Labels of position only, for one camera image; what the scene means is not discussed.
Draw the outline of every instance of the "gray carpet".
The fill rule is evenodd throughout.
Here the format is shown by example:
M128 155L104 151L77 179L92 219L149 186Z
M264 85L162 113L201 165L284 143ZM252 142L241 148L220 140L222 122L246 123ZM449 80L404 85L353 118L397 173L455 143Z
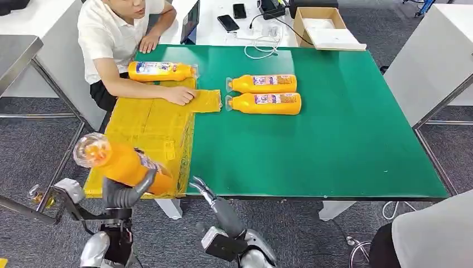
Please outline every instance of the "gray carpet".
M340 0L340 12L360 42L366 42L378 65L389 65L415 29L419 19L413 3L400 0ZM0 112L61 112L57 99L0 98ZM450 108L439 118L470 118L471 108ZM45 185L53 175L74 134L73 119L18 121L0 119L0 194L27 204L26 191ZM471 127L426 126L424 134L444 165L455 187L464 192L473 188ZM84 183L87 169L70 161L62 177ZM370 240L382 218L383 202L358 202L334 222L318 220L320 202L234 200L233 205L250 228L267 238L278 256L280 267L347 267L351 248L345 234ZM414 203L423 208L429 203ZM87 199L86 208L99 212L100 200ZM134 210L136 250L144 267L235 267L203 253L196 222L215 222L203 200L183 200L183 219L168 219L153 200L141 201ZM400 213L409 211L401 204ZM64 215L57 226L46 226L0 208L0 258L9 259L8 268L78 267L80 253L88 239L80 224ZM368 267L361 260L357 267Z

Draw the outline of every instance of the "bottle label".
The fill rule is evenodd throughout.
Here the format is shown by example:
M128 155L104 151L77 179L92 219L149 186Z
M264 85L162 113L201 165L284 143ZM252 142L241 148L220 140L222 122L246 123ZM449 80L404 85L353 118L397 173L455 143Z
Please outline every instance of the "bottle label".
M255 104L279 104L279 103L294 103L296 102L296 95L293 93L283 94L255 94Z
M290 75L255 75L254 85L287 85L291 83Z
M163 72L176 71L177 66L173 63L160 63L155 61L139 61L136 65L137 74L160 74Z
M142 166L149 169L156 169L159 174L162 174L161 166L158 163L154 162L147 155L143 154L141 150L137 150L135 148L135 151L137 151L136 153L138 154L139 161L141 162Z

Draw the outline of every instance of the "white shirt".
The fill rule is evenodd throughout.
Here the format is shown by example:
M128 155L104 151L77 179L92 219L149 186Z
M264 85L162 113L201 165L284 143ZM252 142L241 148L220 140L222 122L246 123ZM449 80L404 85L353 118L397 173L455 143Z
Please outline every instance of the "white shirt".
M400 215L392 231L402 268L473 267L473 190Z
M93 84L100 80L94 59L113 58L118 71L128 71L141 38L146 34L149 14L159 14L165 0L146 0L144 17L133 25L118 17L102 0L87 0L79 13L79 45L84 54L85 80Z

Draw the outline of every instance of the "orange bottle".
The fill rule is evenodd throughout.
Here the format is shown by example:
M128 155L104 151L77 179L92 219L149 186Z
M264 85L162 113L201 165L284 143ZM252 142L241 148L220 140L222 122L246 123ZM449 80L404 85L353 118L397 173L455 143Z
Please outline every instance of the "orange bottle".
M227 78L226 91L240 93L288 93L296 92L297 79L293 74L243 75Z
M140 82L182 81L189 77L197 78L197 65L184 63L162 63L158 61L132 61L128 65L130 79Z
M242 113L298 114L301 111L299 93L245 93L238 97L226 96L226 110L239 110Z
M131 145L112 142L103 134L91 133L77 142L73 153L78 165L96 168L109 179L128 186L137 185L149 168L157 169L155 182L148 192L156 195L175 195L177 182L171 173Z

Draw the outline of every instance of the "green table mat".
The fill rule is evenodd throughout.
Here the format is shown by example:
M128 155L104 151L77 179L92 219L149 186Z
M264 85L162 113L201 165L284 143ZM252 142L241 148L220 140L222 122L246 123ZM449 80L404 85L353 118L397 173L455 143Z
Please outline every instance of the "green table mat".
M442 198L447 193L369 52L280 48L252 60L243 47L158 45L143 61L198 64L199 89L225 78L294 73L297 116L197 114L190 175L219 195ZM188 194L197 194L188 187Z

